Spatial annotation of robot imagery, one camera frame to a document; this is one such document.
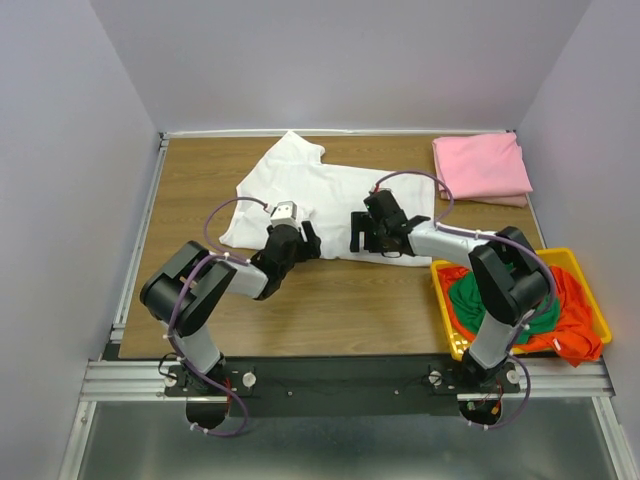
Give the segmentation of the white t shirt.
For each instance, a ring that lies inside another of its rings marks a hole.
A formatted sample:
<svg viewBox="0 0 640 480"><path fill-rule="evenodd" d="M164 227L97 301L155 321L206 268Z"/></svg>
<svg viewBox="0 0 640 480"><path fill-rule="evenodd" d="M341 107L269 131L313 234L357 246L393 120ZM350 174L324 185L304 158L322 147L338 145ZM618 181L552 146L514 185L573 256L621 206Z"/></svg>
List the white t shirt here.
<svg viewBox="0 0 640 480"><path fill-rule="evenodd" d="M232 248L259 250L267 239L269 217L254 198L274 207L294 202L299 215L312 223L321 239L321 257L403 267L431 264L429 257L382 256L362 250L352 253L351 213L365 209L363 200L383 170L329 165L322 162L325 148L289 131L257 162L236 186L246 201L236 204L227 231L219 241Z"/></svg>

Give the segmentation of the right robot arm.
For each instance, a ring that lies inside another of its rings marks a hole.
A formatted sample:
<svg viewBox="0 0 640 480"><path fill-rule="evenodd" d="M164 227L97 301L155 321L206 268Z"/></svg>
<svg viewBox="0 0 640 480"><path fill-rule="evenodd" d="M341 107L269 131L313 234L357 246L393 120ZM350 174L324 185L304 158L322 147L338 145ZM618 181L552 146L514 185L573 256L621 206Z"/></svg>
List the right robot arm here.
<svg viewBox="0 0 640 480"><path fill-rule="evenodd" d="M407 217L388 190L370 194L364 209L350 214L350 251L443 259L474 275L485 313L463 353L460 379L480 392L493 384L525 325L551 307L554 277L524 234L515 227L496 233L444 225L429 217Z"/></svg>

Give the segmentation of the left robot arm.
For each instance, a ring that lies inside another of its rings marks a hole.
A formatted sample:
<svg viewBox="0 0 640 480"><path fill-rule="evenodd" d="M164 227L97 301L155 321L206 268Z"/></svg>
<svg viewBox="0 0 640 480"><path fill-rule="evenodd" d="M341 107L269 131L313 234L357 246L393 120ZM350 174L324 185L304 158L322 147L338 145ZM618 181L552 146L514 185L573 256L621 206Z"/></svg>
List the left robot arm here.
<svg viewBox="0 0 640 480"><path fill-rule="evenodd" d="M224 355L207 322L222 297L237 294L265 300L296 264L320 254L321 239L309 221L299 227L268 227L264 248L247 261L214 254L189 241L147 280L140 302L166 325L171 345L188 365L188 384L197 393L209 395L221 385Z"/></svg>

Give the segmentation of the green t shirt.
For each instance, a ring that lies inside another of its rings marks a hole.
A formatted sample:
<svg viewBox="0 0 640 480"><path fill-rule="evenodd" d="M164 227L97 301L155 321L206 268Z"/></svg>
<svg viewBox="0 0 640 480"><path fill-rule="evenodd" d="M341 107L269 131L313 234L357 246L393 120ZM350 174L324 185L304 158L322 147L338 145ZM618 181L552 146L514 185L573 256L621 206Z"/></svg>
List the green t shirt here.
<svg viewBox="0 0 640 480"><path fill-rule="evenodd" d="M438 278L448 301L451 323L460 333L473 339L486 314L474 274L463 267L451 267L440 270ZM526 344L534 335L552 332L560 315L561 306L556 299L548 311L528 324L529 329L522 331L516 344Z"/></svg>

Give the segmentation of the folded pink t shirt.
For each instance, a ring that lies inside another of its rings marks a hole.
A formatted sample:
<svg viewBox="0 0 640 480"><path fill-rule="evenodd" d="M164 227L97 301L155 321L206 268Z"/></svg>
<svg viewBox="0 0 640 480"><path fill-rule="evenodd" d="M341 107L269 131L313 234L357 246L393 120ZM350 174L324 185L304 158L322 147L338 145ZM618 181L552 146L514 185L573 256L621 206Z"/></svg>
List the folded pink t shirt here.
<svg viewBox="0 0 640 480"><path fill-rule="evenodd" d="M432 149L442 199L527 205L532 186L515 133L439 137Z"/></svg>

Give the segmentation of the yellow plastic basket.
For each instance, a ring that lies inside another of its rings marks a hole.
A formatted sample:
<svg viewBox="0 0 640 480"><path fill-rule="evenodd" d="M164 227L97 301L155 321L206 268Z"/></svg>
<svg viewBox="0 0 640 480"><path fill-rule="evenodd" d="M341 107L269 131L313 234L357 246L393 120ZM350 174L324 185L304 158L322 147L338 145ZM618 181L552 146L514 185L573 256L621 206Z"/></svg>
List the yellow plastic basket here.
<svg viewBox="0 0 640 480"><path fill-rule="evenodd" d="M564 247L539 249L539 257L551 267L556 280L561 315L555 329L534 335L526 344L515 345L516 354L555 352L573 366L600 358L612 334L573 252ZM448 301L438 278L440 270L460 267L438 260L431 265L432 280L451 356L461 360L471 339L450 321Z"/></svg>

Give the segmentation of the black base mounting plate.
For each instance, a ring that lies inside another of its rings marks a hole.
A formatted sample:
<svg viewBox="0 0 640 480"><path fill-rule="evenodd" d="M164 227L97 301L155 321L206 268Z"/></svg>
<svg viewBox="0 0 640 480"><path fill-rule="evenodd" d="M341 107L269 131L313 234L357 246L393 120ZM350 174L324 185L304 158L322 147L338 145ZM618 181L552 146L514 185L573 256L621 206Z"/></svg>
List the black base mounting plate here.
<svg viewBox="0 0 640 480"><path fill-rule="evenodd" d="M511 362L479 383L444 354L229 357L210 381L180 363L161 374L165 396L185 400L188 421L211 429L233 419L455 416L464 395L487 415L521 390Z"/></svg>

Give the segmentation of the orange t shirt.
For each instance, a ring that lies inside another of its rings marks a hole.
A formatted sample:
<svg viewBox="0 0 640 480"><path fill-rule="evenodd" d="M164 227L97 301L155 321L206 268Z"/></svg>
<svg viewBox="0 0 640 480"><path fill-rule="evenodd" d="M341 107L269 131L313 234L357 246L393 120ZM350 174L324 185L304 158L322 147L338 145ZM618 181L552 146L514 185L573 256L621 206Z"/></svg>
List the orange t shirt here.
<svg viewBox="0 0 640 480"><path fill-rule="evenodd" d="M553 351L577 367L597 360L604 342L595 331L595 315L582 285L563 268L551 268L556 299L549 311L529 323L515 349L525 353ZM436 295L444 312L445 329L452 331L449 346L455 359L475 339L486 309L474 274L460 266L432 270Z"/></svg>

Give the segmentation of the aluminium frame rail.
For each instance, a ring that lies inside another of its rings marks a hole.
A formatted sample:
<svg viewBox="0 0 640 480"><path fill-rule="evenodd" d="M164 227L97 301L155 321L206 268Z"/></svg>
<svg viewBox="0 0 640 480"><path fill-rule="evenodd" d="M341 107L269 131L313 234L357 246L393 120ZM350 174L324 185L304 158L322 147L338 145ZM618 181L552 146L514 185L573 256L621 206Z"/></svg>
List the aluminium frame rail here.
<svg viewBox="0 0 640 480"><path fill-rule="evenodd" d="M533 398L612 397L615 390L603 360L573 368L559 359L524 361ZM177 402L152 361L92 361L80 390L82 402Z"/></svg>

